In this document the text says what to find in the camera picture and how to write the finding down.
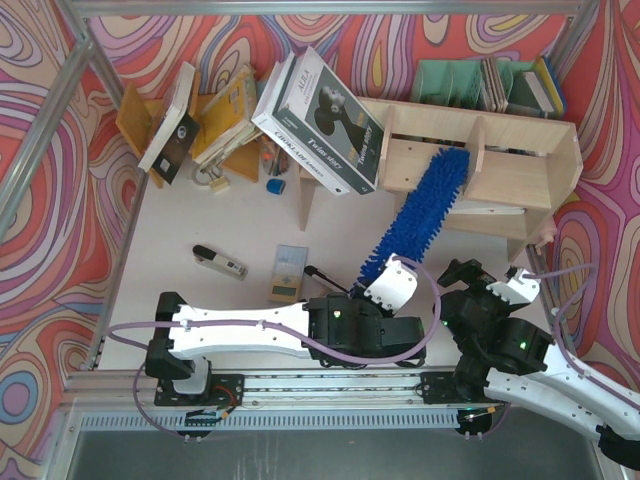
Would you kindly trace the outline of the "blue microfibre duster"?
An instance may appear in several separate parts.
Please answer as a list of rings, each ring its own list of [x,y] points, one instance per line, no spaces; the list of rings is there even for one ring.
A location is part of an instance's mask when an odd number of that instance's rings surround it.
[[[470,152],[441,148],[409,193],[394,221],[360,268],[357,283],[371,284],[386,261],[399,255],[422,262],[426,251],[442,229],[445,218],[466,181]]]

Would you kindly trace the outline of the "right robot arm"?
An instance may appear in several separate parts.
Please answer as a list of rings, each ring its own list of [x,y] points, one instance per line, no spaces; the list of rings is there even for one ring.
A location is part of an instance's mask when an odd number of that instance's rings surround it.
[[[475,259],[452,260],[437,282],[462,282],[441,298],[440,320],[461,353],[458,393],[514,403],[596,442],[610,460],[639,467],[639,395],[571,354],[561,328],[516,317],[540,293],[541,275],[512,267],[504,281]]]

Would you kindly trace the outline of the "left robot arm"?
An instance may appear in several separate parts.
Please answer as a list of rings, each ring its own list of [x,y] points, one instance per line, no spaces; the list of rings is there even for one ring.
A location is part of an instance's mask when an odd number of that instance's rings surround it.
[[[144,371],[180,396],[208,392],[214,353],[277,353],[344,368],[377,358],[421,361],[426,354],[419,344],[425,336],[420,318],[393,317],[343,293],[275,308],[208,310],[164,292],[155,321]]]

